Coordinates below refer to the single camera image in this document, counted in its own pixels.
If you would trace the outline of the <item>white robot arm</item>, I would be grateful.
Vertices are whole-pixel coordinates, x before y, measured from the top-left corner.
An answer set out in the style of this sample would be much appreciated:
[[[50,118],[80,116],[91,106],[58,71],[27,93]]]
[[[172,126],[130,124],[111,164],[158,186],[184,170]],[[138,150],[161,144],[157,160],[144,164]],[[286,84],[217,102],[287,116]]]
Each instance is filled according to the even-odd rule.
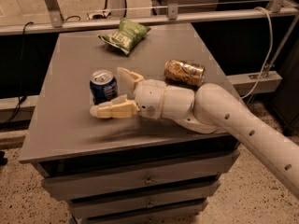
[[[218,129],[243,144],[295,197],[299,198],[299,146],[254,116],[223,87],[206,83],[197,91],[144,79],[125,68],[118,75],[134,98],[121,95],[94,105],[92,116],[126,119],[135,114],[146,119],[170,119],[198,133]]]

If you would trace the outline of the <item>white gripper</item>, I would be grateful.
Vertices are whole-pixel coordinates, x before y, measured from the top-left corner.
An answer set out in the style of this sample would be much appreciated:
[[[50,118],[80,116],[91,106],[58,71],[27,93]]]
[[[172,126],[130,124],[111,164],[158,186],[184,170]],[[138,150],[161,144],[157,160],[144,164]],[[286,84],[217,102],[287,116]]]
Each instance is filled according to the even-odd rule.
[[[148,79],[126,68],[118,67],[117,73],[122,83],[134,91],[134,100],[127,95],[118,96],[111,101],[93,105],[90,114],[98,119],[128,119],[139,115],[146,119],[158,119],[162,114],[162,102],[166,84],[164,81]]]

